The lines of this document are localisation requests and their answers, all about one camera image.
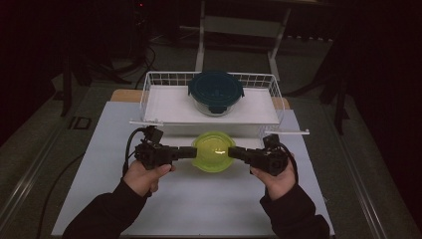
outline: hand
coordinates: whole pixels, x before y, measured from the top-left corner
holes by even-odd
[[[135,160],[124,175],[124,182],[139,196],[145,196],[148,191],[158,190],[158,179],[175,167],[170,164],[161,165],[152,170],[146,170],[143,164]]]
[[[266,185],[269,196],[273,201],[284,196],[296,183],[295,170],[290,160],[286,169],[277,176],[255,167],[251,167],[251,171]]]

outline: green bowl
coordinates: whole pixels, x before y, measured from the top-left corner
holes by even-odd
[[[228,149],[235,145],[235,141],[225,132],[204,132],[192,142],[192,146],[197,148],[192,164],[206,172],[223,171],[233,163]]]

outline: white table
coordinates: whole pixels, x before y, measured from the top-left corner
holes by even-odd
[[[62,235],[73,218],[97,195],[111,192],[121,178],[127,139],[137,128],[129,124],[139,116],[139,103],[108,102],[94,132],[53,235]],[[292,110],[286,110],[282,127],[299,129]],[[140,133],[132,148],[143,137]],[[166,136],[162,144],[190,145],[193,135]],[[237,145],[260,148],[256,137],[233,137]],[[300,186],[316,204],[316,213],[332,225],[312,163],[301,135],[282,135],[281,141],[296,156]],[[160,179],[159,190],[148,199],[140,216],[122,236],[145,237],[259,237],[274,236],[270,220],[259,204],[264,185],[240,160],[220,173],[206,173],[191,159],[175,161],[177,170]]]

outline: handheld controller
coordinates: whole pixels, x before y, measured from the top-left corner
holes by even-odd
[[[175,147],[160,144],[163,131],[155,126],[139,128],[136,131],[142,131],[144,139],[141,139],[141,144],[135,147],[134,157],[142,162],[148,170],[163,164],[172,164],[173,161],[180,158],[196,157],[196,147]],[[276,176],[285,170],[289,157],[292,156],[289,150],[280,143],[277,134],[270,134],[264,137],[263,142],[264,148],[262,149],[250,149],[240,146],[229,147],[228,155]]]

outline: person's right hand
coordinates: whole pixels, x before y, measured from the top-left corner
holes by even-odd
[[[268,194],[273,201],[284,196],[296,183],[295,170],[290,160],[286,169],[277,176],[255,167],[251,167],[251,172],[266,185]]]

